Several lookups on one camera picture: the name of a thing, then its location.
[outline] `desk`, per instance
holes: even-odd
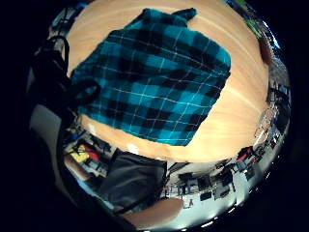
[[[96,48],[104,37],[121,29],[144,8],[166,13],[195,8],[198,14],[188,27],[204,33],[231,54],[231,75],[208,118],[186,146],[152,142],[113,129],[82,115],[82,126],[106,142],[153,159],[206,162],[233,157],[254,143],[254,132],[267,108],[268,67],[259,43],[243,19],[219,0],[97,0],[78,17],[68,34],[69,73]]]

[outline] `light wood surface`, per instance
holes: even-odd
[[[178,198],[159,200],[146,210],[127,213],[123,218],[133,224],[136,229],[148,229],[159,226],[174,219],[183,208],[183,201]]]
[[[111,30],[122,29],[144,8],[172,13],[195,8],[188,27],[225,47],[232,57],[231,75],[192,141],[185,147],[152,142],[82,116],[83,127],[123,150],[154,159],[203,162],[233,157],[253,145],[254,133],[267,108],[268,67],[259,43],[242,18],[220,0],[97,0],[73,24],[69,74]]]

